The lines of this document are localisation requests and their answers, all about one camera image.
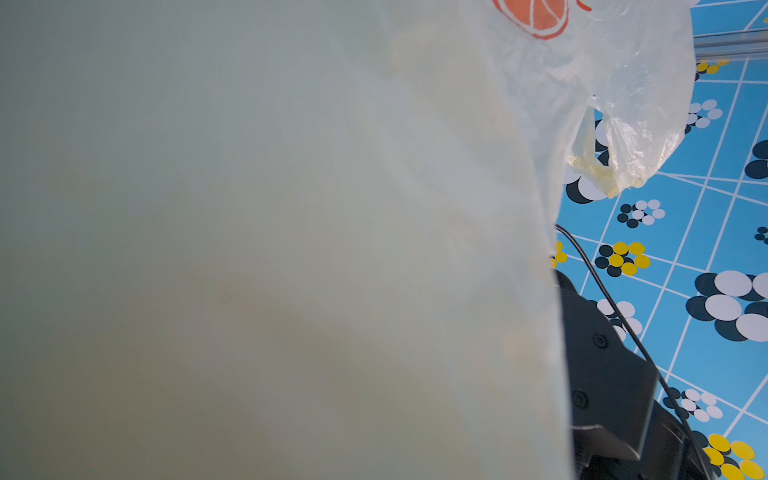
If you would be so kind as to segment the translucent printed plastic bag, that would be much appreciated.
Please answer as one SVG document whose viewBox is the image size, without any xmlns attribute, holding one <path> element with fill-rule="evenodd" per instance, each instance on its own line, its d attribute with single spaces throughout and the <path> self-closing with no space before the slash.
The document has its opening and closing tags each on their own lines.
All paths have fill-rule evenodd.
<svg viewBox="0 0 768 480">
<path fill-rule="evenodd" d="M 570 479 L 550 258 L 687 1 L 5 1 L 5 479 Z"/>
</svg>

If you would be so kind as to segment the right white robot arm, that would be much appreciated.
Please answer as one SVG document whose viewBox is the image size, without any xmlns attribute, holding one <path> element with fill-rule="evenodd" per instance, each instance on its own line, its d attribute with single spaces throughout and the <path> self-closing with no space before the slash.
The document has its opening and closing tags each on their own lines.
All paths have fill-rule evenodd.
<svg viewBox="0 0 768 480">
<path fill-rule="evenodd" d="M 579 479 L 714 479 L 703 438 L 655 399 L 660 374 L 625 344 L 607 302 L 582 297 L 556 275 Z"/>
</svg>

